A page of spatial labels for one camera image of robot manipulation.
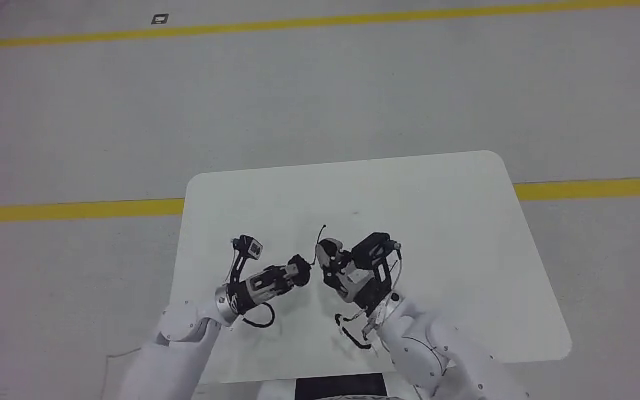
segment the yellow stripe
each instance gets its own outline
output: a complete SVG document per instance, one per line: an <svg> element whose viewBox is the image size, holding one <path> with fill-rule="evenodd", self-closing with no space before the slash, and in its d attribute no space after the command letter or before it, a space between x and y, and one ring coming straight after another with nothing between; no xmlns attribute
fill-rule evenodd
<svg viewBox="0 0 640 400"><path fill-rule="evenodd" d="M64 43L105 42L133 39L157 39L176 36L215 35L275 29L316 28L337 25L364 25L436 19L469 18L497 15L595 10L612 7L637 7L640 0L578 0L553 3L513 4L477 8L405 11L384 14L341 15L335 17L296 18L227 25L183 26L120 32L0 39L0 47L44 46Z"/></svg>
<svg viewBox="0 0 640 400"><path fill-rule="evenodd" d="M640 196L640 179L516 183L520 201Z"/></svg>
<svg viewBox="0 0 640 400"><path fill-rule="evenodd" d="M180 215L184 199L100 201L0 207L0 222Z"/></svg>
<svg viewBox="0 0 640 400"><path fill-rule="evenodd" d="M520 201L640 196L640 178L516 183ZM181 215L184 199L0 206L0 222Z"/></svg>

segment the concrete floor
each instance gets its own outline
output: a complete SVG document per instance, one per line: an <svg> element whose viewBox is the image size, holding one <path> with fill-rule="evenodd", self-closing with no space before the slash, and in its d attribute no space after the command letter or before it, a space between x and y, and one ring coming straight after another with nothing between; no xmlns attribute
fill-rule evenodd
<svg viewBox="0 0 640 400"><path fill-rule="evenodd" d="M0 36L498 3L10 0ZM205 171L479 149L514 182L639 176L639 15L0 48L0 204L181 197ZM640 201L523 209L573 350L513 370L537 398L634 397ZM179 225L0 224L0 398L100 398L106 355L137 347L168 301ZM104 398L127 361L110 362Z"/></svg>

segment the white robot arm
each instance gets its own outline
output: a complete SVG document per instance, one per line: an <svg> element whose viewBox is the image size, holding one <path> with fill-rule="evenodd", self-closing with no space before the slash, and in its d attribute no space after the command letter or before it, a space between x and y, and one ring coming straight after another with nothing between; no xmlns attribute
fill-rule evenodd
<svg viewBox="0 0 640 400"><path fill-rule="evenodd" d="M529 397L482 346L443 317L417 311L409 299L397 292L392 292L370 315L369 326L388 348L396 370L434 400ZM447 374L450 361L456 363L456 373Z"/></svg>
<svg viewBox="0 0 640 400"><path fill-rule="evenodd" d="M433 399L526 400L529 393L493 355L442 317L418 311L394 290L393 266L387 262L394 252L401 263L400 243L380 232L351 251L343 251L342 243L335 239L323 239L316 245L324 282L366 313L365 342L366 335L375 330L396 370ZM349 320L336 315L338 325ZM358 347L370 347L341 329ZM457 366L456 373L447 374L451 361Z"/></svg>
<svg viewBox="0 0 640 400"><path fill-rule="evenodd" d="M170 304L162 312L151 339L127 371L120 388L121 400L190 399L223 326L231 326L238 316L261 304L272 312L270 323L243 320L258 328L269 326L275 313L266 302L309 282L311 266L300 255L293 256L287 265L269 266L240 281L244 263L249 258L257 260L262 245L242 235L234 239L233 247L238 257L229 283L218 287L205 303L187 300Z"/></svg>

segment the black cable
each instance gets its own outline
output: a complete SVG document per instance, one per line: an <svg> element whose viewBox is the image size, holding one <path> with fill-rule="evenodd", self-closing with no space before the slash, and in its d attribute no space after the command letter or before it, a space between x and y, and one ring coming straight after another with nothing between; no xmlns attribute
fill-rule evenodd
<svg viewBox="0 0 640 400"><path fill-rule="evenodd" d="M316 244L315 244L316 246L318 245L318 243L320 243L320 235L322 235L322 231L326 227L327 227L327 225L323 224L322 228L320 228L320 232L318 232L318 237L316 238ZM309 264L309 265L311 265L311 266L315 265L317 257L318 257L318 255L316 254L316 249L315 249L315 246L314 246L314 249L313 249L313 262L311 264Z"/></svg>
<svg viewBox="0 0 640 400"><path fill-rule="evenodd" d="M229 276L231 275L231 271L233 270L233 264L235 263L235 261L236 261L236 249L233 249L233 254L231 257L231 266L229 267L229 272L227 272L227 277L224 278L225 282L227 281L227 279L229 279Z"/></svg>
<svg viewBox="0 0 640 400"><path fill-rule="evenodd" d="M261 324L261 323L258 323L258 322L253 322L251 320L248 320L246 317L242 318L242 322L244 322L246 324L249 324L249 325L251 325L251 326L253 326L255 328L268 328L271 325L273 325L273 321L276 320L276 312L275 312L275 310L273 309L273 307L271 307L271 304L269 304L269 303L262 303L261 305L262 306L267 306L269 311L271 311L271 320L269 322L267 322L266 324Z"/></svg>

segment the white table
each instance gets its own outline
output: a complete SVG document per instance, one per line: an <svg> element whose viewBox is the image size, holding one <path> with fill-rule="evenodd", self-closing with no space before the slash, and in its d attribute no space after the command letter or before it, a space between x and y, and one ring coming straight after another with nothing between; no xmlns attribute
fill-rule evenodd
<svg viewBox="0 0 640 400"><path fill-rule="evenodd" d="M316 236L350 249L374 231L402 243L401 292L445 313L505 362L556 360L571 339L505 166L487 151L217 172L194 177L180 230L171 301L213 295L231 264L232 237L264 245L243 277L300 253ZM384 350L341 336L341 302L311 282L271 302L268 329L240 321L218 338L201 383L393 371ZM260 309L253 319L268 318Z"/></svg>

